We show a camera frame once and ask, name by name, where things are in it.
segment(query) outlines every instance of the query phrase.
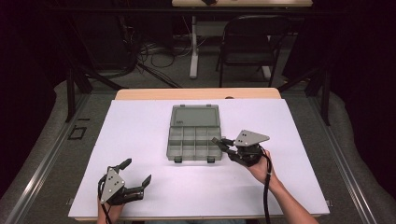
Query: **white table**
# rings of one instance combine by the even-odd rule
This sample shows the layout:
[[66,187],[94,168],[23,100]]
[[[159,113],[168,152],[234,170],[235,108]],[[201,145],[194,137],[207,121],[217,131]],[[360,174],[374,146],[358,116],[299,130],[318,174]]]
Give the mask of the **white table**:
[[[207,7],[202,0],[173,0],[174,7]],[[311,7],[312,0],[219,0],[211,7]],[[203,21],[198,22],[195,16],[192,16],[191,38],[192,38],[192,55],[190,78],[197,78],[198,74],[198,35],[222,36],[222,31],[227,22],[222,21]],[[267,66],[262,68],[264,75],[270,77],[271,73]]]
[[[229,91],[230,95],[237,97],[239,93],[234,93],[233,90],[235,89],[222,89],[220,92]],[[230,161],[226,155],[223,155],[221,161],[213,164],[208,164],[206,161],[183,161],[177,164],[167,159],[166,145],[172,106],[181,104],[219,105],[222,135],[228,138],[235,138],[243,129],[269,135],[271,139],[262,143],[262,146],[271,151],[276,174],[290,193],[311,214],[316,216],[329,214],[284,100],[121,100],[123,98],[119,96],[118,98],[119,100],[113,101],[109,108],[71,207],[70,217],[77,220],[96,219],[99,178],[106,172],[107,166],[120,164],[128,158],[132,158],[131,165],[120,171],[120,176],[126,181],[125,187],[140,186],[148,175],[152,175],[152,180],[145,190],[144,200],[127,203],[121,219],[264,216],[263,185],[254,179],[247,169]],[[271,216],[282,215],[272,194],[269,194],[268,203]]]

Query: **wrist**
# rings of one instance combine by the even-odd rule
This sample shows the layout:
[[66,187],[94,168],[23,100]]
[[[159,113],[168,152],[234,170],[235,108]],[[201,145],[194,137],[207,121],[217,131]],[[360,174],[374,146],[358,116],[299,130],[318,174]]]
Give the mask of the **wrist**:
[[269,190],[275,194],[283,189],[282,182],[276,177],[276,175],[271,176]]

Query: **floor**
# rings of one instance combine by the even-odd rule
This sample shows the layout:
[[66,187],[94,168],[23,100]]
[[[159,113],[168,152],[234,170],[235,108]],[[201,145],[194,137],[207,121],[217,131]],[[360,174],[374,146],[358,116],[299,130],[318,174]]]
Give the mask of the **floor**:
[[[215,71],[218,48],[216,39],[201,39],[198,78],[190,79],[188,51],[170,57],[166,50],[151,47],[141,63],[167,75],[183,88],[217,87],[219,75]],[[287,61],[290,46],[283,48],[274,86],[282,85],[281,68]],[[261,71],[226,68],[224,87],[265,87]],[[158,78],[142,70],[117,77],[103,72],[116,83],[128,88],[169,88]],[[76,223],[67,217],[79,181],[89,160],[92,146],[100,132],[109,103],[115,92],[103,83],[91,79],[92,94],[77,93],[77,114],[69,123],[65,83],[55,90],[57,103],[32,153],[8,192],[0,201],[1,223]],[[306,83],[282,93],[290,106],[308,157],[317,173],[319,184],[331,206],[331,214],[321,217],[321,223],[394,223],[396,203],[375,182],[370,171],[354,148],[353,132],[343,102],[332,94],[330,120],[323,125],[318,117],[317,98],[306,98]],[[86,127],[83,141],[70,140],[76,127]],[[276,219],[275,223],[284,223]]]

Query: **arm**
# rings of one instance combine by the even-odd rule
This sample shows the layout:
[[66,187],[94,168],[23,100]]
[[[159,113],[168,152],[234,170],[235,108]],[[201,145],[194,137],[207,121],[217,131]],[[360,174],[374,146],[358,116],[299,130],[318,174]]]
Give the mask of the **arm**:
[[[265,151],[266,155],[271,158],[269,151]],[[253,176],[264,183],[267,174],[267,159],[262,157],[260,161],[247,168]],[[276,197],[277,202],[285,215],[286,220],[290,224],[304,223],[313,224],[318,223],[309,213],[300,205],[288,190],[283,186],[282,182],[277,178],[274,168],[271,175],[269,190]]]
[[[108,208],[110,207],[110,205],[108,203],[105,203],[105,207],[106,207],[106,210],[108,211],[108,215],[110,216],[111,223],[116,223],[117,219],[119,219],[124,205],[125,204],[113,205],[113,206],[111,206],[110,211],[108,211]],[[106,224],[106,215],[102,209],[102,205],[100,204],[99,199],[98,199],[98,219],[97,219],[96,223],[97,224]]]

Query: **black curtain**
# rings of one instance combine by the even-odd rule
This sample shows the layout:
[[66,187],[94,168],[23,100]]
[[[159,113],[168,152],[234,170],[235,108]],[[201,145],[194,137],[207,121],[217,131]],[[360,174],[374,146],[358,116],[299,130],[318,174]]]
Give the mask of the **black curtain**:
[[348,13],[307,19],[283,75],[296,78],[325,65],[332,76],[331,90],[346,103],[357,150],[396,199],[395,3],[316,0],[314,7]]
[[19,172],[55,103],[64,80],[59,48],[32,1],[0,7],[0,195]]
[[332,71],[332,91],[346,103],[362,159],[396,199],[395,12],[391,2],[376,2],[361,15]]

